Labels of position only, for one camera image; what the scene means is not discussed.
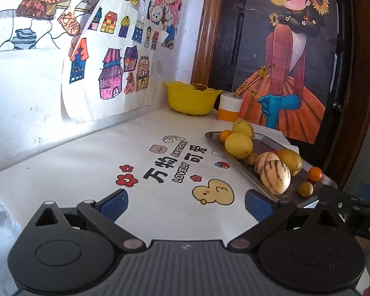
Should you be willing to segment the colourful houses drawing paper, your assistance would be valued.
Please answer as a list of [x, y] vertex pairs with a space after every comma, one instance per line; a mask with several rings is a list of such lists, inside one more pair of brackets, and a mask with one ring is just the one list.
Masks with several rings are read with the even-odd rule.
[[125, 0], [100, 0], [63, 72], [62, 97], [70, 119], [88, 122], [150, 106], [152, 71], [168, 34]]

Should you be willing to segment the striped pepino melon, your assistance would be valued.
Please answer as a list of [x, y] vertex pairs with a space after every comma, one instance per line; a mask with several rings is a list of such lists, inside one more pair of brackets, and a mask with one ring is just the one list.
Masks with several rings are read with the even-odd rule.
[[282, 161], [272, 160], [263, 167], [260, 179], [271, 193], [278, 196], [289, 188], [291, 173]]
[[257, 174], [260, 174], [265, 164], [272, 160], [280, 160], [280, 158], [274, 152], [264, 152], [260, 154], [255, 160], [254, 164], [255, 172]]

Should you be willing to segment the yellow flower twig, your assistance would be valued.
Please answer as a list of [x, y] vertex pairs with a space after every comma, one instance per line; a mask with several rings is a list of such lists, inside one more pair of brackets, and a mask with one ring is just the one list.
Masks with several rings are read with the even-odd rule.
[[251, 88], [255, 83], [261, 79], [265, 79], [268, 76], [269, 70], [274, 68], [276, 65], [274, 63], [265, 63], [264, 66], [261, 66], [251, 77], [250, 80], [243, 82], [234, 92], [233, 96], [235, 98], [241, 98], [244, 93]]

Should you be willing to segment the large yellow lemon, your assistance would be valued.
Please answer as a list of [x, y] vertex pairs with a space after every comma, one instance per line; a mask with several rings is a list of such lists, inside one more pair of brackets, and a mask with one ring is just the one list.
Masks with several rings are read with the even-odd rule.
[[225, 150], [236, 159], [244, 159], [253, 151], [253, 141], [246, 135], [234, 132], [224, 142]]

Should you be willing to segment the orange white jar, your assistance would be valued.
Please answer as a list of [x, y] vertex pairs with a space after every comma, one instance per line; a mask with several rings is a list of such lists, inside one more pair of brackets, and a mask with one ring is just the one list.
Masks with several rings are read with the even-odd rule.
[[236, 97], [231, 92], [221, 93], [217, 118], [222, 122], [233, 123], [239, 118], [242, 98]]

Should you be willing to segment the fruits inside yellow bowl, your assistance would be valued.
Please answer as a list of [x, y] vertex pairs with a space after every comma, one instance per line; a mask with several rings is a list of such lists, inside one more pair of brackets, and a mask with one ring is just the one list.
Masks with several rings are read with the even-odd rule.
[[198, 92], [210, 92], [214, 91], [214, 89], [208, 88], [204, 84], [180, 84], [181, 89], [186, 90], [187, 92], [193, 92], [193, 91], [198, 91]]

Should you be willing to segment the cartoon figure wall drawing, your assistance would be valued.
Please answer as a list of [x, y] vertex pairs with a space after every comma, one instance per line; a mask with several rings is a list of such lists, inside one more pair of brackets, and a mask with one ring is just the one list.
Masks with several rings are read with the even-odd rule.
[[84, 29], [112, 34], [117, 4], [141, 11], [146, 0], [0, 0], [0, 52], [62, 49]]

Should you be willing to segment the cartoon girl teddy drawing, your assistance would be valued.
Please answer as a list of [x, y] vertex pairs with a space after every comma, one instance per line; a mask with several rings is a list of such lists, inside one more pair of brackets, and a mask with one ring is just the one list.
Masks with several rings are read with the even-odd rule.
[[182, 4], [182, 0], [149, 1], [147, 18], [156, 25], [162, 26], [163, 30], [168, 34], [162, 45], [171, 50], [175, 46]]

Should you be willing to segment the small orange mandarin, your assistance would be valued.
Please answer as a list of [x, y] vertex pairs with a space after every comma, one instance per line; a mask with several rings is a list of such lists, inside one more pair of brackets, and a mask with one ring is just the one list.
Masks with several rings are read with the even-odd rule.
[[314, 183], [319, 182], [323, 177], [323, 172], [318, 167], [312, 167], [308, 171], [308, 179]]
[[225, 142], [225, 140], [232, 134], [232, 131], [231, 130], [223, 130], [220, 135], [219, 135], [219, 139], [222, 143]]

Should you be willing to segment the yellow pear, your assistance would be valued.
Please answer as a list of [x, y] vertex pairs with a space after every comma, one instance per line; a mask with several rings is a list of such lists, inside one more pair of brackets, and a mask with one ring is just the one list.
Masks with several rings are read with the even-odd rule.
[[255, 132], [252, 125], [249, 122], [247, 122], [246, 120], [238, 119], [233, 123], [232, 133], [243, 134], [249, 137], [250, 139], [253, 139]]
[[296, 176], [302, 169], [302, 159], [298, 153], [284, 148], [279, 150], [276, 155], [288, 168], [292, 176]]

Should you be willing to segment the yellow pear front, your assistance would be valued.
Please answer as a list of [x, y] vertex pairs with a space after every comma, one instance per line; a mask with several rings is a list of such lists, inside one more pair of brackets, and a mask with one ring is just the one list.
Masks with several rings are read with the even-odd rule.
[[288, 168], [292, 176], [296, 176], [302, 169], [302, 159], [298, 153], [284, 148], [279, 150], [276, 155]]

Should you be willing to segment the brown longan fruit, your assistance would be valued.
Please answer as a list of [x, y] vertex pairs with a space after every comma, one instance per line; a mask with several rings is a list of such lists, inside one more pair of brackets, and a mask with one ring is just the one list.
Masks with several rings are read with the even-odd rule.
[[245, 158], [245, 162], [246, 162], [247, 164], [249, 164], [250, 166], [254, 166], [254, 165], [255, 165], [256, 160], [258, 159], [258, 157], [259, 157], [259, 154], [258, 154], [258, 153], [253, 152], [253, 153], [249, 154], [249, 155]]
[[307, 198], [312, 196], [314, 193], [314, 186], [310, 182], [303, 182], [299, 185], [298, 193], [303, 197]]

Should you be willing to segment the yellow plastic bowl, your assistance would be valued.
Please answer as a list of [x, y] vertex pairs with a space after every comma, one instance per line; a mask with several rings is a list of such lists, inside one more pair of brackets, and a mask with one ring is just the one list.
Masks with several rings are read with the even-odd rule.
[[208, 88], [198, 90], [194, 84], [182, 82], [164, 82], [168, 93], [168, 104], [171, 109], [191, 116], [209, 114], [222, 90]]

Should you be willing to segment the brown wooden door frame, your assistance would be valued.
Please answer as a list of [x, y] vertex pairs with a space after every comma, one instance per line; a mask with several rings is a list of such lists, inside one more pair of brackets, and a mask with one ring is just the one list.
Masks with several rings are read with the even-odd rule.
[[192, 68], [192, 84], [208, 85], [222, 0], [204, 0]]

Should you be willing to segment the yellow pear back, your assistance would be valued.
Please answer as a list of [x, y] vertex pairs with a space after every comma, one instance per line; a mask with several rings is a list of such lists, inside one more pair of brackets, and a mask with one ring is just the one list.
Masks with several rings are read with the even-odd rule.
[[247, 122], [246, 120], [238, 119], [233, 123], [232, 133], [243, 134], [249, 137], [250, 139], [253, 139], [255, 132], [252, 125], [249, 122]]

